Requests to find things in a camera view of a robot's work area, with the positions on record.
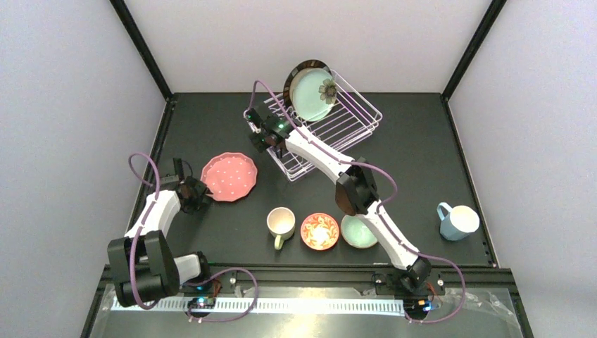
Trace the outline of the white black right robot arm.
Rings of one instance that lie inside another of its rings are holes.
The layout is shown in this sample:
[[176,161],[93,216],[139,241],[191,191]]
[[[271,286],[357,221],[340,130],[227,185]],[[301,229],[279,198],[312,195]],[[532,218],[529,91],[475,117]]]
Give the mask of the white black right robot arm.
[[364,158],[354,159],[333,149],[307,127],[298,126],[289,115],[270,114],[262,118],[256,109],[249,108],[244,118],[253,130],[250,139],[257,150],[279,149],[300,156],[334,183],[337,206],[373,233],[397,269],[395,283],[400,288],[411,294],[425,288],[432,265],[385,210],[373,175],[381,169]]

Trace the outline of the black striped rim dinner plate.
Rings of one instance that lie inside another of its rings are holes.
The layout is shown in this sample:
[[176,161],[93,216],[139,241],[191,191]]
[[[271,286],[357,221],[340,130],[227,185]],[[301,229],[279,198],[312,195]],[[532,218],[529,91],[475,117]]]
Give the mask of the black striped rim dinner plate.
[[332,74],[331,68],[321,60],[318,59],[308,59],[305,61],[301,61],[296,67],[294,67],[289,75],[287,76],[283,90],[282,90],[282,98],[285,108],[292,107],[292,99],[291,99],[291,85],[297,79],[299,79],[299,75],[305,75],[308,71],[314,69],[323,69],[328,74]]

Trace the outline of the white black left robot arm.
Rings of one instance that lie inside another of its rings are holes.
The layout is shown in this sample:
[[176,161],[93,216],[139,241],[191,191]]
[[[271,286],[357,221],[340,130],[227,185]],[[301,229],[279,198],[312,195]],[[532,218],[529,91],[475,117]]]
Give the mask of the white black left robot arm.
[[136,223],[124,237],[107,247],[111,279],[119,304],[149,310],[161,299],[174,296],[184,284],[205,282],[210,268],[205,255],[194,252],[175,257],[166,234],[175,216],[191,214],[210,203],[210,190],[192,174],[185,175],[188,163],[174,158],[175,174],[162,177],[152,186]]

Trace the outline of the pink dotted plate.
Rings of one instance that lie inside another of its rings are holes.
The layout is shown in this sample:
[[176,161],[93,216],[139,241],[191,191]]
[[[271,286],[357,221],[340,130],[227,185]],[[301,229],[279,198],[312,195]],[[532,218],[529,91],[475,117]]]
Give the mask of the pink dotted plate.
[[225,152],[209,160],[200,179],[214,201],[234,202],[251,192],[257,176],[258,169],[251,158],[243,153]]

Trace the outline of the green flower plate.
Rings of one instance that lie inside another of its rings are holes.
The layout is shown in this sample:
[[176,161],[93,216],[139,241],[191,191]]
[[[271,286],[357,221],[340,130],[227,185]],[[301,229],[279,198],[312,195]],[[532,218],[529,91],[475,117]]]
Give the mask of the green flower plate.
[[306,122],[326,117],[337,101],[337,85],[332,74],[323,69],[299,75],[291,85],[291,99],[296,115]]

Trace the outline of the white wire dish rack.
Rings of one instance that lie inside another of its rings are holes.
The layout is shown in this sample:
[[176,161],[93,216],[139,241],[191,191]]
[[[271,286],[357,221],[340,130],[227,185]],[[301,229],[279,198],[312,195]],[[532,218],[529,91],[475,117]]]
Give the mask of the white wire dish rack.
[[[293,109],[289,115],[305,125],[322,142],[343,153],[370,137],[379,126],[383,114],[337,71],[332,70],[331,74],[337,84],[337,102],[324,118],[313,122],[302,120]],[[312,163],[296,154],[273,147],[266,152],[290,182],[315,169]]]

